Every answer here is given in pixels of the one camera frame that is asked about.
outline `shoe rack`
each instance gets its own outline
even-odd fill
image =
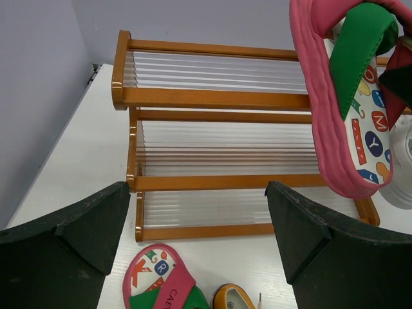
[[[149,76],[148,78],[151,75],[145,75],[144,71],[146,69],[139,71],[136,63],[149,62],[153,58],[151,55],[155,55],[158,62],[161,62],[164,66],[171,66],[168,63],[173,64],[174,79],[166,86],[162,84],[161,79],[157,82],[158,84],[145,84],[139,80],[139,74],[143,77]],[[163,55],[170,55],[174,58],[172,60],[169,58],[163,59],[161,57]],[[201,57],[201,61],[205,64],[200,65],[198,64],[198,58],[191,60],[192,58],[190,57]],[[215,57],[218,61],[213,65],[209,65],[209,59],[212,57]],[[282,148],[276,148],[277,146],[274,147],[272,145],[265,147],[265,145],[259,144],[255,149],[251,149],[250,145],[248,147],[244,145],[236,147],[237,144],[235,142],[231,144],[227,140],[222,144],[223,147],[218,147],[208,142],[204,145],[200,144],[200,142],[196,143],[195,136],[201,136],[202,128],[205,128],[205,130],[217,128],[216,130],[218,130],[220,126],[231,126],[232,124],[237,127],[244,126],[245,129],[248,126],[277,126],[276,128],[284,126],[282,127],[283,130],[293,131],[295,127],[298,127],[310,134],[312,116],[304,83],[300,84],[301,90],[298,93],[287,93],[287,89],[280,92],[274,92],[273,89],[265,91],[265,87],[260,87],[257,91],[245,91],[246,86],[240,88],[239,91],[239,89],[235,88],[236,85],[229,85],[225,89],[219,89],[218,81],[200,89],[197,86],[194,87],[197,89],[189,89],[190,87],[188,86],[180,88],[179,86],[174,86],[178,85],[174,80],[183,78],[181,75],[184,73],[192,76],[192,81],[199,79],[207,80],[208,78],[204,78],[204,76],[209,74],[210,70],[214,68],[216,71],[216,69],[225,67],[226,63],[231,63],[231,67],[223,70],[224,73],[221,74],[223,78],[228,80],[228,75],[235,74],[233,72],[236,70],[236,67],[234,67],[236,63],[233,61],[238,61],[239,59],[244,59],[245,61],[264,61],[260,70],[263,70],[266,75],[257,78],[257,82],[263,85],[266,85],[266,80],[270,78],[270,74],[266,72],[266,64],[274,63],[280,70],[286,70],[286,66],[289,63],[294,63],[297,70],[300,70],[297,63],[297,55],[292,50],[141,41],[132,39],[128,31],[120,31],[111,88],[115,109],[119,111],[128,110],[129,114],[129,153],[126,180],[130,190],[137,193],[136,241],[274,233],[270,222],[226,224],[223,219],[217,225],[151,225],[148,227],[145,224],[145,212],[147,210],[145,210],[147,206],[145,200],[150,192],[161,192],[166,200],[168,199],[168,192],[187,191],[188,194],[191,194],[190,192],[193,192],[193,194],[200,192],[203,193],[202,198],[207,199],[208,195],[205,195],[205,191],[231,192],[230,190],[233,190],[241,193],[242,191],[252,192],[253,189],[260,189],[263,192],[268,182],[274,180],[293,188],[326,186],[319,171],[317,171],[313,144],[310,145],[313,169],[300,173],[299,166],[292,162],[291,168],[295,169],[293,173],[273,173],[274,170],[271,168],[268,168],[265,173],[265,170],[262,169],[263,164],[259,162],[264,161],[266,162],[265,164],[269,165],[277,164],[276,158],[279,155],[282,160],[288,160],[288,156],[291,158],[292,155],[302,156],[303,154],[298,153],[300,150],[298,151],[297,149],[292,152],[289,149],[287,154],[280,154],[282,153]],[[387,58],[378,58],[378,65],[380,67],[384,67],[387,63]],[[150,65],[151,69],[157,68],[151,63]],[[201,74],[201,72],[191,73],[187,68],[193,66],[196,66],[198,71],[204,70],[205,74]],[[242,78],[255,78],[249,77],[249,75],[253,74],[243,74],[242,76],[246,77]],[[177,128],[181,126],[182,130],[186,129],[192,131],[192,133],[188,132],[185,135],[186,137],[180,140],[179,145],[174,145],[173,140],[169,138],[163,140],[162,144],[159,144],[160,146],[157,147],[156,141],[150,141],[149,134],[145,132],[143,123],[148,124],[152,130],[155,130],[162,127],[163,124],[171,122],[177,124]],[[158,135],[153,136],[161,138],[172,134],[172,129],[164,130],[164,132],[159,131]],[[173,130],[173,136],[177,136],[178,140],[181,132],[176,128]],[[260,131],[256,130],[256,138],[259,138]],[[194,146],[188,146],[189,142],[187,140],[191,138],[195,139]],[[253,164],[260,166],[260,173],[254,174]],[[150,166],[156,166],[157,172],[149,173]],[[162,169],[167,171],[171,166],[174,167],[174,171],[180,170],[175,173],[162,173]],[[220,169],[225,169],[226,173],[220,173]],[[237,169],[241,169],[243,172],[238,173]],[[194,196],[193,200],[196,201],[196,199],[199,200],[200,198]],[[190,205],[186,205],[186,209],[189,210],[190,207]],[[356,207],[359,220],[379,226],[379,215],[370,198],[355,200],[354,207]],[[169,216],[167,209],[160,209],[158,213],[167,221]]]

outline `orange shoe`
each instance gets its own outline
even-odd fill
[[[249,296],[238,285],[226,284],[213,295],[212,309],[255,309]]]

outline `wooden shoe rack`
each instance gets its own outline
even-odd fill
[[[145,194],[147,192],[167,191],[209,191],[233,189],[264,189],[269,181],[277,180],[287,186],[322,187],[325,183],[317,173],[235,173],[233,174],[147,174],[150,160],[168,162],[183,162],[186,160],[240,160],[256,159],[255,152],[233,149],[220,151],[215,149],[205,155],[205,149],[196,146],[199,151],[187,151],[184,155],[181,149],[161,151],[153,157],[153,149],[146,147],[143,122],[178,122],[213,124],[281,124],[306,125],[310,127],[312,116],[309,113],[308,95],[305,93],[274,93],[259,91],[236,91],[220,89],[176,89],[174,87],[145,87],[138,81],[135,67],[137,53],[154,55],[182,55],[217,57],[219,59],[260,59],[276,63],[297,62],[295,51],[273,50],[265,48],[246,48],[236,46],[220,46],[209,44],[188,44],[177,42],[140,41],[131,38],[127,31],[120,31],[111,82],[113,104],[117,110],[129,111],[129,153],[127,159],[127,182],[132,192],[137,192],[136,209],[136,241],[157,239],[206,238],[220,236],[245,236],[271,234],[274,232],[271,223],[213,225],[196,227],[145,227]],[[385,66],[387,58],[379,58],[379,66]],[[374,226],[379,226],[380,220],[372,200],[355,200],[359,219]]]

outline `white table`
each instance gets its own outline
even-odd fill
[[[73,118],[9,224],[13,227],[75,203],[113,182],[126,179],[128,114],[111,103],[111,72],[103,65]],[[402,211],[377,194],[381,227],[412,234],[412,211]],[[135,255],[150,243],[135,243],[136,196],[132,194],[115,263],[98,308],[124,308],[122,280]],[[208,299],[223,283],[242,286],[265,308],[297,308],[287,285],[274,236],[167,241],[185,261]]]

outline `white wall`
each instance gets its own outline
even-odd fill
[[[288,0],[72,1],[96,63],[113,63],[119,30],[134,39],[294,49]]]
[[[1,230],[77,106],[91,62],[70,0],[1,0],[0,42]]]

